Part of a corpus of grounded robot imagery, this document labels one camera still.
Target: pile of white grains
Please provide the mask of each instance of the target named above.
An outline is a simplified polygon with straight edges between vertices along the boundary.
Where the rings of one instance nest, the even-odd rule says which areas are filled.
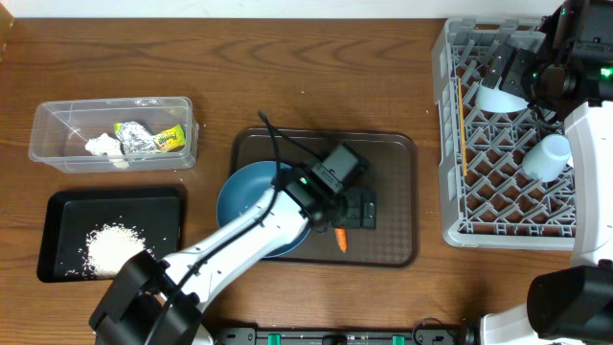
[[[128,259],[145,250],[145,239],[139,238],[134,228],[125,228],[121,223],[105,224],[100,230],[92,230],[85,244],[83,270],[96,278],[115,276]]]

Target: silver foil wrapper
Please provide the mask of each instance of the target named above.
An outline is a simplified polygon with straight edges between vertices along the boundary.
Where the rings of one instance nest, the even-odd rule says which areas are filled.
[[[119,124],[115,127],[115,135],[122,142],[124,154],[154,153],[158,151],[153,135],[138,123],[128,122]]]

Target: plastic bin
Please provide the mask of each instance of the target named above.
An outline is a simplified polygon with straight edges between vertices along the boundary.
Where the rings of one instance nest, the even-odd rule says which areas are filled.
[[[152,134],[181,125],[185,147],[121,156],[94,156],[85,149],[89,139],[103,133],[115,137],[113,124],[129,121],[145,126]],[[193,119],[192,102],[185,97],[47,102],[36,110],[29,155],[33,161],[65,173],[185,169],[195,164],[197,142],[198,124]],[[124,159],[127,167],[119,168],[111,159]]]
[[[562,123],[531,110],[487,113],[475,104],[479,81],[501,44],[536,50],[539,20],[451,18],[432,49],[435,104],[441,125],[439,189],[443,237],[454,246],[571,250],[577,223],[574,171],[530,180],[521,159]],[[466,166],[463,177],[458,88],[463,88]],[[554,113],[545,111],[550,118]]]

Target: yellow candy wrapper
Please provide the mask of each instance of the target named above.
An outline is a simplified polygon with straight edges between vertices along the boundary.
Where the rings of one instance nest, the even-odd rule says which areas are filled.
[[[177,125],[154,135],[153,141],[159,150],[168,152],[185,145],[185,132],[181,125]]]

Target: white wall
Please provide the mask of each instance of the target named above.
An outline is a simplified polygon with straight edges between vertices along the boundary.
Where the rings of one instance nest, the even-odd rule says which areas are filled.
[[[0,0],[15,17],[539,17],[562,0]]]

